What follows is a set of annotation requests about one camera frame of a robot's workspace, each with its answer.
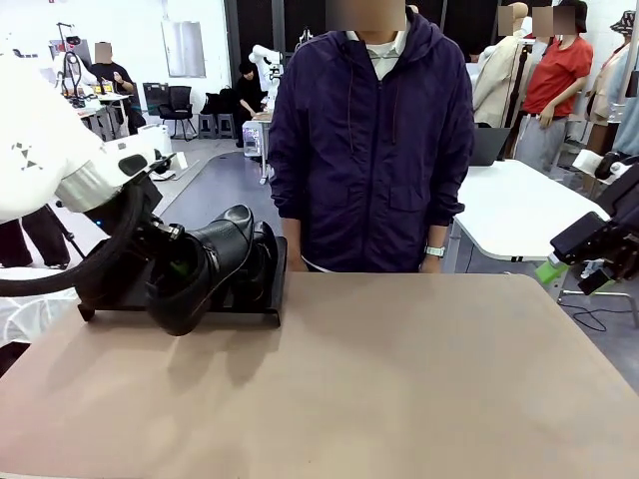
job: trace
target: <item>brown table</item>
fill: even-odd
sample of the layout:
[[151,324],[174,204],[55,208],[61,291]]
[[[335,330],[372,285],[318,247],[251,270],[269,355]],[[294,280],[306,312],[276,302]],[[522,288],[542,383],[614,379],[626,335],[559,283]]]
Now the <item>brown table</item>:
[[639,398],[532,280],[291,274],[280,331],[72,312],[0,380],[0,470],[637,479]]

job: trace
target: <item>black office chair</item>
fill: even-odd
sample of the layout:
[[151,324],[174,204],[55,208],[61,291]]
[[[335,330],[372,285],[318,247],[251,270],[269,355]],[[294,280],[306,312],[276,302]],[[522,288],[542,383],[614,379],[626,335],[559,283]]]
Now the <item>black office chair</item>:
[[193,118],[193,105],[191,104],[191,87],[169,87],[169,105],[160,105],[158,107],[160,112],[160,118],[164,125],[167,120],[173,120],[175,122],[175,134],[171,138],[176,138],[178,133],[178,121],[182,124],[182,133],[184,139],[189,142],[187,138],[187,130],[184,127],[184,121],[187,120],[191,126],[191,130],[195,135],[198,134],[191,119]]

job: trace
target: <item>black t-shirt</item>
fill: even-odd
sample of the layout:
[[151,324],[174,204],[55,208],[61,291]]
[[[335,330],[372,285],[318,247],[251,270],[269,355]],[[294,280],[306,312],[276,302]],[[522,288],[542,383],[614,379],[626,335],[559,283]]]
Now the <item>black t-shirt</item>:
[[257,75],[253,78],[253,80],[247,80],[246,78],[241,77],[240,80],[238,80],[236,91],[238,92],[240,100],[247,102],[256,112],[262,109],[262,98],[267,94],[262,91],[262,87],[260,87],[260,79]]
[[90,71],[95,75],[98,81],[104,78],[109,82],[113,82],[115,84],[114,88],[116,89],[116,93],[122,93],[125,95],[129,93],[122,85],[115,81],[114,74],[118,72],[125,82],[133,83],[129,73],[127,73],[127,71],[117,63],[96,63],[91,67]]

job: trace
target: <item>black laptop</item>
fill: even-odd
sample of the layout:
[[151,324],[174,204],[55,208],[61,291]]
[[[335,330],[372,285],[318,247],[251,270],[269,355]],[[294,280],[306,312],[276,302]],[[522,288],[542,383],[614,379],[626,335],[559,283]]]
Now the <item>black laptop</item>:
[[490,167],[503,160],[503,149],[509,128],[475,128],[475,149],[470,159],[472,167]]

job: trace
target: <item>navy hooded jacket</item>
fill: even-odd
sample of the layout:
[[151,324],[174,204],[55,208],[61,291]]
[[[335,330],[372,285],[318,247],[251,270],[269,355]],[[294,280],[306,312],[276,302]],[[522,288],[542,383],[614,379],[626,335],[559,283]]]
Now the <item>navy hooded jacket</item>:
[[329,32],[298,49],[280,83],[273,199],[301,221],[304,258],[329,270],[416,272],[429,227],[463,211],[474,138],[463,55],[406,15],[406,47],[382,81],[363,42]]

